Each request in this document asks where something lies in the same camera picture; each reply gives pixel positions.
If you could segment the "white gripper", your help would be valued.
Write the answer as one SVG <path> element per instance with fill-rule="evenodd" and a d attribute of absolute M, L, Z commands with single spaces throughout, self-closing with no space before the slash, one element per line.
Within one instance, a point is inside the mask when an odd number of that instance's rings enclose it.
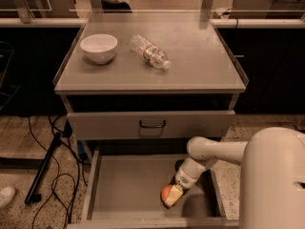
<path fill-rule="evenodd" d="M 204 166 L 200 161 L 186 158 L 176 161 L 175 170 L 174 181 L 176 184 L 173 185 L 166 203 L 164 203 L 168 208 L 173 207 L 179 201 L 183 190 L 190 190 L 197 183 L 204 172 Z"/>

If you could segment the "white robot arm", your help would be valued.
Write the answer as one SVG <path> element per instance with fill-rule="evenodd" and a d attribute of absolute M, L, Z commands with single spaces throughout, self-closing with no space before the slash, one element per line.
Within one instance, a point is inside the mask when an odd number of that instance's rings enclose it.
<path fill-rule="evenodd" d="M 217 161 L 238 164 L 240 229 L 305 229 L 305 134 L 267 128 L 247 142 L 217 142 L 196 136 L 174 183 L 161 192 L 171 208 Z"/>

